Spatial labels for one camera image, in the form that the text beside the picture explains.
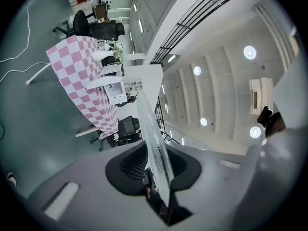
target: shoe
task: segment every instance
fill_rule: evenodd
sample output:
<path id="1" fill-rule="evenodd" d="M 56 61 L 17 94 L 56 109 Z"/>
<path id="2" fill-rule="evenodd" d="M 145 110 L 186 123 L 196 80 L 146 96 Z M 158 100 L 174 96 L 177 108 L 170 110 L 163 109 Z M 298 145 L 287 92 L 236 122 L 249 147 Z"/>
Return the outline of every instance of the shoe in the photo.
<path id="1" fill-rule="evenodd" d="M 17 177 L 13 173 L 8 173 L 6 176 L 6 180 L 10 181 L 16 188 L 17 190 Z"/>

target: ceiling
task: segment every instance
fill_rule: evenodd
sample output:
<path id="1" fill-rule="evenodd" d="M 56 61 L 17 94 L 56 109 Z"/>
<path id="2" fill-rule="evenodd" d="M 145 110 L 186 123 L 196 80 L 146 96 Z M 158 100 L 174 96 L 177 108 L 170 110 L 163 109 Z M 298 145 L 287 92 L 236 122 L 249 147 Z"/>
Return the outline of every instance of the ceiling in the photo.
<path id="1" fill-rule="evenodd" d="M 232 0 L 219 8 L 190 33 L 172 53 L 181 55 L 165 71 L 160 92 L 163 115 L 169 128 L 195 139 L 204 149 L 245 154 L 263 140 L 249 130 L 257 126 L 250 114 L 249 80 L 283 75 L 283 66 L 270 31 L 254 12 L 261 0 Z M 257 51 L 253 60 L 243 54 L 245 46 Z M 202 70 L 199 76 L 193 68 Z M 203 127 L 200 118 L 208 125 Z"/>

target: round ceiling light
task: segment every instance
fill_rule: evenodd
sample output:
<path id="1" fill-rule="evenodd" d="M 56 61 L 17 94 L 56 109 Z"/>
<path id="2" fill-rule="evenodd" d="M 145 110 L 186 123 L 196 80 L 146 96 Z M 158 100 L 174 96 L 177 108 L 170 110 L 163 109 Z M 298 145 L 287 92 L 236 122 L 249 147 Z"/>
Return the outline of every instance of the round ceiling light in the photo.
<path id="1" fill-rule="evenodd" d="M 207 125 L 207 119 L 201 118 L 200 123 L 201 123 L 202 126 L 206 126 Z"/>
<path id="2" fill-rule="evenodd" d="M 194 69 L 193 69 L 193 73 L 195 74 L 195 75 L 200 75 L 201 74 L 201 68 L 200 67 L 194 67 Z"/>
<path id="3" fill-rule="evenodd" d="M 257 56 L 257 51 L 252 46 L 246 46 L 244 48 L 244 56 L 249 60 L 253 60 Z"/>
<path id="4" fill-rule="evenodd" d="M 250 136 L 254 139 L 259 138 L 261 135 L 261 129 L 258 127 L 253 127 L 250 129 Z"/>

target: flower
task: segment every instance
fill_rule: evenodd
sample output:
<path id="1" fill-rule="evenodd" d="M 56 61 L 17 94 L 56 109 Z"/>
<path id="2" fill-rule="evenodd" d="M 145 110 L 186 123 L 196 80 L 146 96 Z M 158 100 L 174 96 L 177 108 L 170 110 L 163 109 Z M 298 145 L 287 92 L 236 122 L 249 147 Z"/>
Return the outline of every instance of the flower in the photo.
<path id="1" fill-rule="evenodd" d="M 114 57 L 116 60 L 123 62 L 123 50 L 119 49 L 116 45 L 113 49 Z"/>
<path id="2" fill-rule="evenodd" d="M 119 139 L 119 135 L 117 133 L 114 134 L 114 140 L 117 142 Z"/>

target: power cord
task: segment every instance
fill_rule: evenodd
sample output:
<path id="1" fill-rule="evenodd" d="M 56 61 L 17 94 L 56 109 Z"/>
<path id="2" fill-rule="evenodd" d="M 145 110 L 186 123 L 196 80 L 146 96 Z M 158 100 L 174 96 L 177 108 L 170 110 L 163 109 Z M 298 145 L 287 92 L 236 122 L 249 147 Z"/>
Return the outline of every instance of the power cord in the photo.
<path id="1" fill-rule="evenodd" d="M 16 58 L 20 57 L 21 54 L 24 53 L 24 52 L 28 49 L 28 47 L 29 47 L 29 40 L 30 40 L 30 32 L 31 32 L 31 30 L 30 30 L 30 26 L 29 26 L 30 15 L 29 15 L 29 3 L 28 3 L 28 0 L 26 0 L 26 2 L 27 2 L 27 14 L 28 14 L 28 22 L 27 22 L 27 25 L 28 25 L 28 29 L 29 29 L 28 40 L 27 40 L 27 47 L 26 47 L 18 56 L 11 57 L 11 58 L 8 58 L 8 59 L 5 59 L 5 60 L 0 60 L 0 63 L 4 63 L 4 62 L 6 62 L 6 61 L 8 61 L 8 60 L 12 60 L 12 59 L 16 59 Z"/>
<path id="2" fill-rule="evenodd" d="M 8 60 L 12 60 L 12 59 L 16 59 L 18 57 L 21 56 L 22 53 L 24 53 L 28 47 L 29 47 L 29 40 L 30 40 L 30 33 L 31 33 L 31 29 L 30 29 L 30 25 L 29 25 L 29 22 L 30 22 L 30 14 L 29 14 L 29 2 L 28 0 L 26 0 L 26 3 L 27 3 L 27 15 L 28 15 L 28 22 L 27 22 L 27 26 L 28 26 L 28 30 L 29 30 L 29 33 L 28 33 L 28 39 L 27 39 L 27 47 L 16 57 L 11 57 L 11 58 L 8 58 L 8 59 L 5 59 L 5 60 L 0 60 L 0 63 L 4 63 Z M 36 64 L 33 64 L 31 65 L 28 69 L 26 70 L 10 70 L 9 72 L 7 72 L 3 77 L 2 79 L 0 80 L 0 84 L 1 82 L 4 80 L 4 78 L 10 73 L 10 72 L 26 72 L 28 71 L 30 68 L 32 68 L 33 66 L 37 65 L 37 64 L 48 64 L 48 63 L 36 63 Z M 0 137 L 0 141 L 4 138 L 4 135 L 5 135 L 5 127 L 4 127 L 4 124 L 1 122 L 0 120 L 0 125 L 2 126 L 2 129 L 3 129 L 3 134 L 1 135 Z"/>
<path id="3" fill-rule="evenodd" d="M 1 122 L 1 120 L 0 120 L 0 124 L 1 124 L 1 126 L 2 126 L 2 129 L 3 129 L 3 134 L 2 134 L 2 136 L 0 137 L 0 141 L 3 139 L 3 137 L 4 137 L 4 135 L 5 135 L 5 127 L 4 127 L 4 124 Z"/>

